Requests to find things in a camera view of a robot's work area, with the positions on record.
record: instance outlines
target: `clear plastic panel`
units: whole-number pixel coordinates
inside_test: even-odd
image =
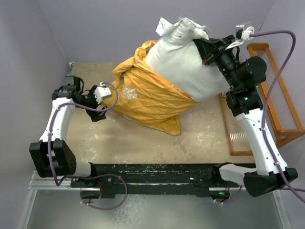
[[[275,73],[272,69],[271,63],[266,53],[263,51],[255,51],[257,56],[260,56],[265,60],[267,64],[267,72],[266,72],[266,85],[269,88],[271,86],[272,81],[275,78]],[[273,102],[275,111],[278,115],[278,119],[280,121],[282,129],[296,129],[295,122],[290,113],[289,107],[285,101],[284,94],[280,88],[278,82],[275,83],[274,88],[271,94],[271,100]]]
[[[225,99],[224,107],[228,120],[228,128],[230,132],[230,138],[232,140],[233,151],[251,151],[246,134],[236,118],[233,116],[232,111],[229,109]]]

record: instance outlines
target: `white print on bag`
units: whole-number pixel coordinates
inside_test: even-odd
[[[123,86],[122,96],[126,99],[135,99],[138,97],[135,88],[128,88]]]

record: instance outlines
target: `small white bracket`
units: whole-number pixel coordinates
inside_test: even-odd
[[[100,82],[100,87],[97,87],[94,91],[94,97],[96,102],[100,104],[104,99],[111,97],[111,91],[103,82]]]
[[[226,47],[226,50],[239,46],[239,45],[245,43],[246,41],[253,39],[253,37],[250,37],[250,34],[254,34],[253,26],[249,26],[246,29],[244,29],[244,31],[242,32],[241,39],[236,39],[236,41],[234,41],[228,47]]]

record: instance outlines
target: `yellow bag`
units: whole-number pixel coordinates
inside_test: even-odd
[[[112,72],[112,82],[119,93],[114,111],[127,119],[172,135],[180,134],[178,114],[197,104],[169,81],[152,72],[145,60],[146,50],[156,41],[147,41],[137,48],[134,57],[120,63]],[[103,101],[111,106],[112,98]]]

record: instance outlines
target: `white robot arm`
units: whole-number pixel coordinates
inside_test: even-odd
[[[245,186],[250,195],[256,197],[285,185],[278,166],[284,171],[288,182],[297,178],[298,175],[294,168],[288,168],[281,157],[267,125],[264,130],[277,163],[263,137],[261,129],[263,103],[256,86],[266,80],[266,63],[257,56],[245,62],[240,62],[238,57],[238,46],[250,40],[250,35],[253,33],[254,28],[247,22],[237,26],[236,38],[230,35],[223,39],[210,38],[209,41],[194,40],[194,43],[203,64],[216,63],[229,83],[231,91],[226,93],[226,101],[247,136],[256,165],[255,169],[250,169],[224,163],[216,166],[216,176],[219,180],[232,181]],[[233,54],[233,48],[237,49],[236,56]]]
[[[96,109],[102,100],[111,97],[112,93],[101,82],[100,86],[94,85],[87,94],[83,94],[81,81],[82,79],[76,76],[65,77],[64,85],[52,94],[52,112],[45,131],[39,142],[30,145],[30,154],[40,177],[52,177],[50,167],[53,167],[58,176],[88,177],[91,174],[90,163],[76,160],[66,144],[68,126],[75,106]],[[87,110],[86,112],[93,122],[106,118],[105,111]],[[51,142],[51,150],[55,154],[52,157],[52,165],[48,161],[48,142]]]

